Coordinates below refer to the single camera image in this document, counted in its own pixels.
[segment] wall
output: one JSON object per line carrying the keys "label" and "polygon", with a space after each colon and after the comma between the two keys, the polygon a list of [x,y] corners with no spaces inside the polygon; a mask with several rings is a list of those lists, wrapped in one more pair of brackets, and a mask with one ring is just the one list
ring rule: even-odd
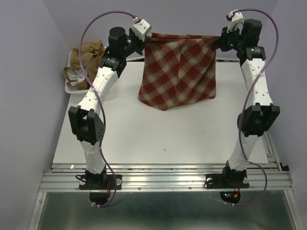
{"label": "wall", "polygon": [[[280,43],[266,76],[274,104],[281,107],[270,134],[283,164],[289,165],[295,197],[307,228],[306,9],[306,0],[280,0],[276,6],[272,17],[279,27]],[[264,44],[269,57],[275,40],[273,31],[273,26],[267,23]]]}
{"label": "wall", "polygon": [[[272,13],[278,0],[43,0],[60,30],[66,44],[79,45],[87,24],[96,16],[110,10],[125,10],[144,18],[152,25],[152,32],[169,34],[220,35],[228,26],[226,15],[235,9],[257,8]],[[267,18],[257,13],[245,13],[266,23]],[[107,45],[108,31],[112,27],[128,28],[132,21],[126,15],[108,15],[88,30],[87,41],[102,40]],[[235,52],[220,54],[235,57]]]}
{"label": "wall", "polygon": [[27,229],[66,111],[68,48],[41,0],[0,7],[0,228]]}

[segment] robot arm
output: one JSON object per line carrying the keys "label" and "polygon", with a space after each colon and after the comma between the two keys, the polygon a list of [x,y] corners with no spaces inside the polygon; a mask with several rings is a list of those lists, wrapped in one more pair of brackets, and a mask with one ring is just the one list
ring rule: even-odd
{"label": "robot arm", "polygon": [[[133,21],[135,24],[129,29],[129,36],[122,27],[110,30],[109,46],[93,82],[102,103],[122,74],[127,64],[126,58],[134,52],[142,54],[147,44],[147,34],[151,26],[138,17]],[[99,117],[100,112],[101,108],[93,89],[89,89],[77,107],[72,106],[68,111],[72,133],[80,141],[86,159],[85,175],[81,177],[86,184],[80,184],[80,189],[99,189],[106,182],[106,166],[99,151],[105,133],[105,124]]]}
{"label": "robot arm", "polygon": [[[223,52],[234,49],[240,60],[240,66],[247,90],[261,72],[265,65],[264,48],[258,46],[259,35],[262,24],[258,20],[243,20],[241,12],[232,11],[226,17],[230,21],[228,27],[224,27],[222,35],[218,40],[218,46]],[[242,31],[237,27],[238,23],[243,24]],[[279,106],[273,104],[270,98],[265,73],[261,73],[256,85],[252,89],[248,100],[247,109],[244,112],[244,119],[241,130],[242,142],[247,158],[250,157],[254,145],[258,139],[268,131],[280,113]],[[208,174],[206,188],[235,188],[238,183],[241,188],[248,188],[246,176],[247,160],[244,158],[239,140],[236,143],[234,152],[227,161],[222,174]]]}

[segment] gray floor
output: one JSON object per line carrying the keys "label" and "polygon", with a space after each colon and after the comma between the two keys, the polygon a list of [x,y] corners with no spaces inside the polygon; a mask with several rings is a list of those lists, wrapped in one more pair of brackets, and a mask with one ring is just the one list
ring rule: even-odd
{"label": "gray floor", "polygon": [[[258,192],[243,192],[241,203]],[[218,193],[212,197],[219,198]],[[87,193],[47,195],[40,230],[291,230],[284,193],[267,192],[256,204],[231,207],[206,193],[117,194],[108,208],[91,207]]]}

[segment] brown plaid fabric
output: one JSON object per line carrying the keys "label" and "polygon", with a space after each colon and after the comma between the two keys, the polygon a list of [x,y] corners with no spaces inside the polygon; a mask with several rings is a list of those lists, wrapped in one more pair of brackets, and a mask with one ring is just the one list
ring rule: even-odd
{"label": "brown plaid fabric", "polygon": [[217,36],[153,33],[145,47],[139,100],[156,109],[215,97]]}

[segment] cloth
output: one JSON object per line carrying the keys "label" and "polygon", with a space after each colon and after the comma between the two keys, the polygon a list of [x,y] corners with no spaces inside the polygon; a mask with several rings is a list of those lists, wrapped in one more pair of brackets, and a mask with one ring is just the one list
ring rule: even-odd
{"label": "cloth", "polygon": [[139,100],[159,110],[214,98],[218,36],[152,33]]}
{"label": "cloth", "polygon": [[[101,41],[85,43],[81,47],[82,64],[91,82],[95,80],[104,51]],[[78,90],[88,89],[89,85],[80,68],[79,46],[72,49],[70,64],[70,67],[65,67],[63,70],[65,78],[69,80],[67,86]]]}

